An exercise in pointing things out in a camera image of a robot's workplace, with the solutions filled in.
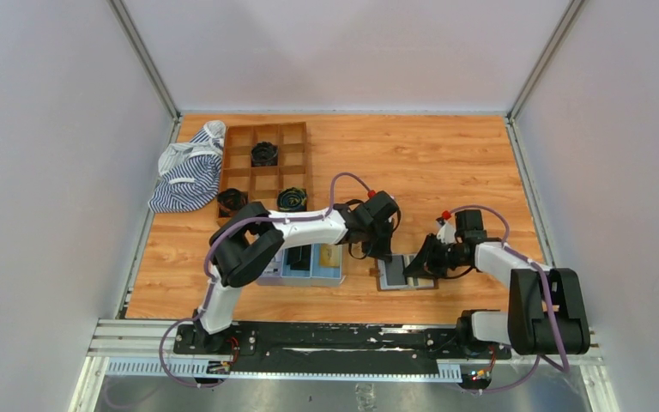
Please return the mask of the brown leather card holder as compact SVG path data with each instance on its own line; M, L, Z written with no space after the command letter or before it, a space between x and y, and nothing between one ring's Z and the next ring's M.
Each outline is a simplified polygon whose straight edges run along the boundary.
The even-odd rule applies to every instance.
M376 281L379 292L421 291L438 289L434 279L406 276L404 270L415 254L392 254L390 261L376 260Z

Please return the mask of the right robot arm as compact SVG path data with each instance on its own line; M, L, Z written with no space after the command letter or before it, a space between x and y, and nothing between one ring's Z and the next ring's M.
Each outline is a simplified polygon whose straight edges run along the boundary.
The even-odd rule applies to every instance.
M444 279L463 268L494 276L506 285L505 311L471 309L456 321L460 345L501 344L522 355L545 357L586 354L589 325L577 273L554 268L514 251L481 230L458 234L451 242L430 234L403 273Z

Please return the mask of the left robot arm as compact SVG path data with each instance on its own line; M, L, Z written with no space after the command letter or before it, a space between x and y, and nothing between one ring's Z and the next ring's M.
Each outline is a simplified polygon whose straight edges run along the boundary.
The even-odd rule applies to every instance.
M226 331L242 289L261 276L276 254L306 245L360 244L364 256L387 260L401 220L399 205L385 191L371 191L366 200L302 212L248 203L209 240L203 264L209 285L191 320L195 348L214 354L226 344L236 344Z

